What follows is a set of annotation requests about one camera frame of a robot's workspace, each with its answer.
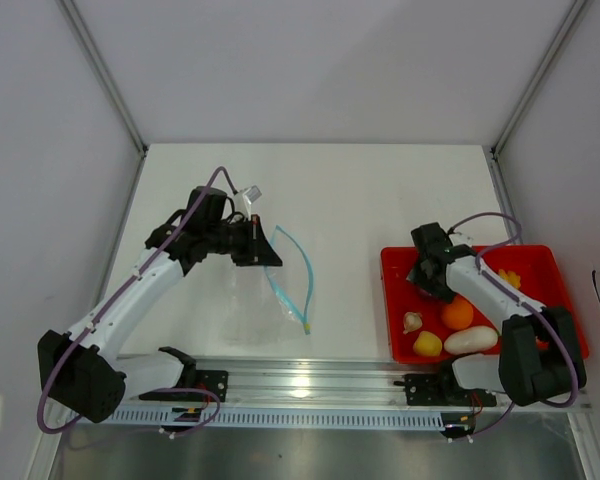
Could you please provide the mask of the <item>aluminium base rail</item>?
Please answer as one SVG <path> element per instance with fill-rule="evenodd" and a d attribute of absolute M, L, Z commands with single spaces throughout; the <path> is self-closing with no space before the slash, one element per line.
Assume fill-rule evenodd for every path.
<path fill-rule="evenodd" d="M 391 361 L 339 359 L 274 359 L 200 357 L 202 370 L 225 370 L 228 393 L 224 405 L 244 408 L 338 410 L 469 411 L 470 406 L 407 403 L 406 374 L 425 374 L 431 366 Z"/>

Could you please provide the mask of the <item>clear zip top bag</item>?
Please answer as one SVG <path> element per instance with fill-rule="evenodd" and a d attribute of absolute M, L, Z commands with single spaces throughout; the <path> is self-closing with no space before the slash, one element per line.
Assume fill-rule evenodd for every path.
<path fill-rule="evenodd" d="M 311 334 L 315 274 L 309 255 L 280 225 L 268 237 L 281 267 L 240 268 L 231 281 L 231 299 L 221 338 L 232 346 L 261 348 Z"/>

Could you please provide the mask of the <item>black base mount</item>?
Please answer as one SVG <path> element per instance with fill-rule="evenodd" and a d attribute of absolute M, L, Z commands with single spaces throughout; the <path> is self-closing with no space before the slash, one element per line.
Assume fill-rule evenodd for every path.
<path fill-rule="evenodd" d="M 460 387 L 450 374 L 405 374 L 394 386 L 404 391 L 409 406 L 495 407 L 496 396 L 481 389 Z"/>
<path fill-rule="evenodd" d="M 177 384 L 179 388 L 207 390 L 226 399 L 229 383 L 229 372 L 226 370 L 189 370 L 184 372 Z"/>

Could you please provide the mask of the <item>white toy eggplant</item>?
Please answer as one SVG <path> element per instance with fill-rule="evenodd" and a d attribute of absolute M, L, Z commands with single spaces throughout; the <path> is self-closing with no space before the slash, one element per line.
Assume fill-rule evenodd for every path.
<path fill-rule="evenodd" d="M 451 355 L 480 353 L 495 347 L 499 335 L 487 326 L 475 326 L 457 331 L 444 342 L 444 350 Z"/>

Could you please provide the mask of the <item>toy orange fruit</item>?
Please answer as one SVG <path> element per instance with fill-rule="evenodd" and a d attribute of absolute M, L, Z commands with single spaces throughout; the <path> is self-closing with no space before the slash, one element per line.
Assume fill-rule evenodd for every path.
<path fill-rule="evenodd" d="M 440 319 L 450 330 L 468 329 L 474 320 L 473 305 L 464 297 L 457 295 L 451 303 L 445 304 L 440 311 Z"/>

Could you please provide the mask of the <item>purple toy onion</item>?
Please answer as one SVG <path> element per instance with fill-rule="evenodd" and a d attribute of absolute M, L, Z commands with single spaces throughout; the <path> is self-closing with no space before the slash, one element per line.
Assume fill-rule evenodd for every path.
<path fill-rule="evenodd" d="M 435 299 L 436 295 L 432 294 L 429 290 L 427 290 L 426 288 L 421 287 L 420 285 L 416 286 L 416 290 L 418 292 L 418 294 L 424 298 L 429 298 L 429 299 Z"/>

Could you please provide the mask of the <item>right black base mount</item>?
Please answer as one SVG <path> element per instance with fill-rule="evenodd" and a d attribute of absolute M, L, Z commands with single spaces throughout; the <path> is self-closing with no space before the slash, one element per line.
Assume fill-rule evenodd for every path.
<path fill-rule="evenodd" d="M 481 389 L 460 387 L 450 374 L 405 374 L 394 386 L 404 391 L 409 406 L 495 407 L 496 396 Z"/>

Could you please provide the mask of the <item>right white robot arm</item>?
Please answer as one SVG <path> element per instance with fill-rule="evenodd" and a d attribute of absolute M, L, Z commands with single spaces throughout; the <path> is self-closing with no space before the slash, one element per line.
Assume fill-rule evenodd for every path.
<path fill-rule="evenodd" d="M 446 303 L 464 297 L 495 327 L 497 357 L 459 353 L 436 380 L 438 395 L 459 403 L 472 390 L 506 394 L 518 406 L 573 405 L 587 381 L 576 322 L 564 306 L 546 306 L 499 277 L 484 254 L 439 223 L 412 230 L 417 251 L 408 280 Z"/>

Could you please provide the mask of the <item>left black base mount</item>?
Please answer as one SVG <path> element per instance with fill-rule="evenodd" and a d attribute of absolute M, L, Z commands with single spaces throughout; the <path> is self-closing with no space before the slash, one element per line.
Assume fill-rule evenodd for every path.
<path fill-rule="evenodd" d="M 226 370 L 189 370 L 184 372 L 177 384 L 179 388 L 207 390 L 226 399 L 229 383 L 229 372 Z"/>

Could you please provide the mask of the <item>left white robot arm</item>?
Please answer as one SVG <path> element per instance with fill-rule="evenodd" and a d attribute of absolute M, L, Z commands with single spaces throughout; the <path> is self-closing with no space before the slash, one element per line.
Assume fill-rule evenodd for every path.
<path fill-rule="evenodd" d="M 132 397 L 189 398 L 197 387 L 191 356 L 161 347 L 151 355 L 122 359 L 121 347 L 152 306 L 209 255 L 227 255 L 237 267 L 280 267 L 259 215 L 260 190 L 228 195 L 205 186 L 192 190 L 145 242 L 130 277 L 67 332 L 47 331 L 37 345 L 43 400 L 100 423 Z"/>

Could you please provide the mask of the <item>toy garlic bulb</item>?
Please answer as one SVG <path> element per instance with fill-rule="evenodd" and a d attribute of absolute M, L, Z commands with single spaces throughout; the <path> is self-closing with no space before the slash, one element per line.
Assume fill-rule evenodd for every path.
<path fill-rule="evenodd" d="M 407 312 L 403 317 L 403 333 L 405 335 L 421 329 L 422 316 L 418 312 Z"/>

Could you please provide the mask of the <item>yellow toy pepper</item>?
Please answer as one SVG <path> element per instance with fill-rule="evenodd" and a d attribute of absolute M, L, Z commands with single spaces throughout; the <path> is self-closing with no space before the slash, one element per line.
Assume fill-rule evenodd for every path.
<path fill-rule="evenodd" d="M 420 357 L 437 357 L 443 350 L 441 339 L 429 331 L 421 331 L 413 344 L 413 352 Z"/>

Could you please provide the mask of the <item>red plastic tray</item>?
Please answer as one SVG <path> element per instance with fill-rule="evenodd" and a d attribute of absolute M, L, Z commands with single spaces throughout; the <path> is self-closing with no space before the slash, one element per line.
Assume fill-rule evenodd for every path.
<path fill-rule="evenodd" d="M 422 316 L 422 330 L 437 335 L 445 341 L 454 333 L 440 319 L 444 302 L 420 296 L 407 280 L 417 258 L 414 247 L 386 247 L 381 251 L 382 282 L 384 288 L 387 330 L 393 359 L 400 364 L 437 364 L 452 357 L 446 351 L 437 357 L 420 357 L 413 352 L 418 332 L 403 333 L 403 317 L 407 312 Z M 576 315 L 570 295 L 562 279 L 551 250 L 542 245 L 514 245 L 486 253 L 482 261 L 494 272 L 512 270 L 521 276 L 521 288 L 517 298 L 528 300 L 534 306 L 564 307 L 572 315 L 581 356 L 589 357 L 589 346 Z M 451 283 L 458 295 L 466 298 L 474 307 L 472 326 L 487 326 L 497 332 L 502 323 L 517 313 L 526 316 L 528 311 L 520 308 L 489 280 L 476 273 L 475 260 L 467 262 L 470 273 L 452 273 Z"/>

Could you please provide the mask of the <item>yellow toy ginger root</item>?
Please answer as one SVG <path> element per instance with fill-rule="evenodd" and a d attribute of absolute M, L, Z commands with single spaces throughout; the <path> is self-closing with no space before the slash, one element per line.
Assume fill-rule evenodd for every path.
<path fill-rule="evenodd" d="M 512 270 L 499 269 L 498 275 L 510 284 L 513 288 L 519 290 L 521 288 L 521 276 Z"/>

